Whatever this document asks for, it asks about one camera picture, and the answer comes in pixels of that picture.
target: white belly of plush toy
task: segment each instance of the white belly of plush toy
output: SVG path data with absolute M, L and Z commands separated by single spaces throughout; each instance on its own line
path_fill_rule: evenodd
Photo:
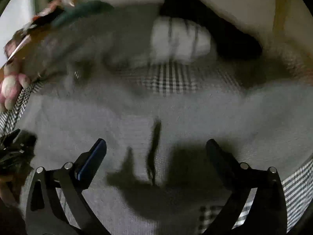
M 7 98 L 11 92 L 12 87 L 16 84 L 16 77 L 10 75 L 4 78 L 1 88 L 1 93 Z

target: plush toy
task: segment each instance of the plush toy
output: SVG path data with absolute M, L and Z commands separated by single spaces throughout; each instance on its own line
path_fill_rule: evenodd
M 4 79 L 0 84 L 0 112 L 11 110 L 23 88 L 27 88 L 30 79 L 20 71 L 21 62 L 13 58 L 10 63 L 4 66 Z

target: teal object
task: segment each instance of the teal object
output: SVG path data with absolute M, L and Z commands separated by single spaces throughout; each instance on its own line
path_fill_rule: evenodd
M 52 28 L 59 28 L 66 24 L 69 24 L 81 17 L 87 17 L 89 15 L 99 14 L 104 11 L 110 11 L 114 7 L 109 3 L 102 2 L 100 0 L 88 1 L 77 4 L 75 7 L 70 7 L 65 10 L 60 16 L 52 21 Z

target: gray blanket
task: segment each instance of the gray blanket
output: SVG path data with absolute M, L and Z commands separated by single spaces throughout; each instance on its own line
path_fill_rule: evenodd
M 224 204 L 229 192 L 205 153 L 210 138 L 254 169 L 275 166 L 281 179 L 312 154 L 313 91 L 304 83 L 276 79 L 241 91 L 207 75 L 196 93 L 164 97 L 115 73 L 149 53 L 156 17 L 156 6 L 145 5 L 81 19 L 29 60 L 44 64 L 47 79 L 18 123 L 38 136 L 32 166 L 58 169 L 105 139 L 107 156 L 83 195 L 112 234 L 192 234 L 200 205 Z M 209 54 L 192 65 L 225 62 Z M 155 121 L 161 136 L 151 186 L 146 159 Z

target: pink teddy bear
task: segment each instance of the pink teddy bear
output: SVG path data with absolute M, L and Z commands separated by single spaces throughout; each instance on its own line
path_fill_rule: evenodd
M 11 110 L 23 88 L 27 88 L 30 79 L 20 71 L 20 62 L 13 58 L 4 66 L 4 80 L 0 84 L 0 112 Z

